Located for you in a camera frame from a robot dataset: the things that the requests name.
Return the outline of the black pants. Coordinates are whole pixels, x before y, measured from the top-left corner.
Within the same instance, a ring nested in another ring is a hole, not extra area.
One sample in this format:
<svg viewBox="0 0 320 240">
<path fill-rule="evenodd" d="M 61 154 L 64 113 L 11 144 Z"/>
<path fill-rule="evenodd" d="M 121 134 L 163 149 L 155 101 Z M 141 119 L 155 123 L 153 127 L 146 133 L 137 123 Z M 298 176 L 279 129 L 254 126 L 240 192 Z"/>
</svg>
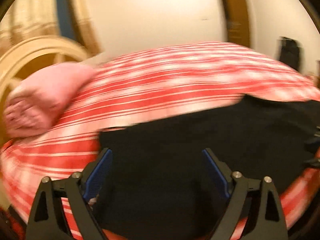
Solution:
<svg viewBox="0 0 320 240">
<path fill-rule="evenodd" d="M 283 193 L 312 158 L 305 143 L 319 125 L 319 102 L 244 96 L 234 105 L 101 132 L 113 163 L 93 213 L 128 239 L 195 239 L 222 216 L 227 200 L 209 176 L 210 148 L 231 170 L 270 176 Z"/>
</svg>

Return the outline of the pink pillow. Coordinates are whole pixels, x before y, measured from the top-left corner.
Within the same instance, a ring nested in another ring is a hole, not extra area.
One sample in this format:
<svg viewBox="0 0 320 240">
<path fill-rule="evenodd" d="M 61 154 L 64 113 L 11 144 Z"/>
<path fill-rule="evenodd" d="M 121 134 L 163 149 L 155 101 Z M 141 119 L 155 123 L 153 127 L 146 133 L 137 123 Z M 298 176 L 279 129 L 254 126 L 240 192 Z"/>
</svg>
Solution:
<svg viewBox="0 0 320 240">
<path fill-rule="evenodd" d="M 96 74 L 91 66 L 64 62 L 42 68 L 21 81 L 5 102 L 3 120 L 9 137 L 46 133 Z"/>
</svg>

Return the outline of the black suitcase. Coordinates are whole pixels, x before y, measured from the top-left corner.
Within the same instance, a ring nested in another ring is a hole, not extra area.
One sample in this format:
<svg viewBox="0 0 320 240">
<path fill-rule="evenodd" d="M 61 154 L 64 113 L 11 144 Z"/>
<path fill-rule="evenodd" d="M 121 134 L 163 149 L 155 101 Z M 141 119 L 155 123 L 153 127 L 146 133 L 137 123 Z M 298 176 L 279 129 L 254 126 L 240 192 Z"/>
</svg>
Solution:
<svg viewBox="0 0 320 240">
<path fill-rule="evenodd" d="M 278 60 L 296 71 L 300 71 L 300 46 L 299 43 L 288 37 L 280 38 L 280 52 Z"/>
</svg>

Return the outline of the red plaid bed cover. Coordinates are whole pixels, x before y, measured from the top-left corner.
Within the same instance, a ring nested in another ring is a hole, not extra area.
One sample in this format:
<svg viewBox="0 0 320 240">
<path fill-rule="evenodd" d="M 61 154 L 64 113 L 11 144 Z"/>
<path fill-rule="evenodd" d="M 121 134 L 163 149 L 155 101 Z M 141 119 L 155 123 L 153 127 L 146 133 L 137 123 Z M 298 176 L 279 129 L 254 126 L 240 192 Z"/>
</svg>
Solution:
<svg viewBox="0 0 320 240">
<path fill-rule="evenodd" d="M 14 138 L 1 150 L 3 183 L 12 211 L 26 222 L 45 175 L 65 178 L 96 156 L 100 129 L 232 105 L 243 95 L 290 102 L 319 100 L 299 72 L 249 48 L 204 42 L 145 50 L 103 61 L 53 126 Z"/>
</svg>

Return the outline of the cream wooden headboard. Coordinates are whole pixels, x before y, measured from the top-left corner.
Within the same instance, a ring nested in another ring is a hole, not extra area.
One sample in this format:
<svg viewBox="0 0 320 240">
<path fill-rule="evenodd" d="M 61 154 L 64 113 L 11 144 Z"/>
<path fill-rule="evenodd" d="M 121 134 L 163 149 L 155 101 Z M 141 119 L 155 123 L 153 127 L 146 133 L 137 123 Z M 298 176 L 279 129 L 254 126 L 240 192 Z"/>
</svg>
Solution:
<svg viewBox="0 0 320 240">
<path fill-rule="evenodd" d="M 42 68 L 64 62 L 84 64 L 88 52 L 78 43 L 58 36 L 29 38 L 1 56 L 1 144 L 9 140 L 3 113 L 6 99 L 21 81 Z"/>
</svg>

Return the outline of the brown wooden door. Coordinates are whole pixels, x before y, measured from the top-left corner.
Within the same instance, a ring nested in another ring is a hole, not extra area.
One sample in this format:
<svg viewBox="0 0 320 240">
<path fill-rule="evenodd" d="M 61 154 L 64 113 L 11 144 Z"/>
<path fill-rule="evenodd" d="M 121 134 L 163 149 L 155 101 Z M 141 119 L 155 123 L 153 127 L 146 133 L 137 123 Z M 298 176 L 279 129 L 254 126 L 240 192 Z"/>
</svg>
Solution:
<svg viewBox="0 0 320 240">
<path fill-rule="evenodd" d="M 250 21 L 246 0 L 222 0 L 227 40 L 251 48 Z"/>
</svg>

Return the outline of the beige floral curtain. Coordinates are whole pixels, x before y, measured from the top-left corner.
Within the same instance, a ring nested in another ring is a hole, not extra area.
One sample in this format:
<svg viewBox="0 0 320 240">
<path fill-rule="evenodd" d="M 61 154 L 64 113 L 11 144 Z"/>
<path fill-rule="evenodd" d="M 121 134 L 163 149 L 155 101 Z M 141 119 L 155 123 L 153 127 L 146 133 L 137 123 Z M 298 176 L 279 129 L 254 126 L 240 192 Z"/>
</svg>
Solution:
<svg viewBox="0 0 320 240">
<path fill-rule="evenodd" d="M 6 0 L 1 4 L 1 53 L 32 37 L 62 36 L 90 55 L 101 49 L 86 0 Z"/>
</svg>

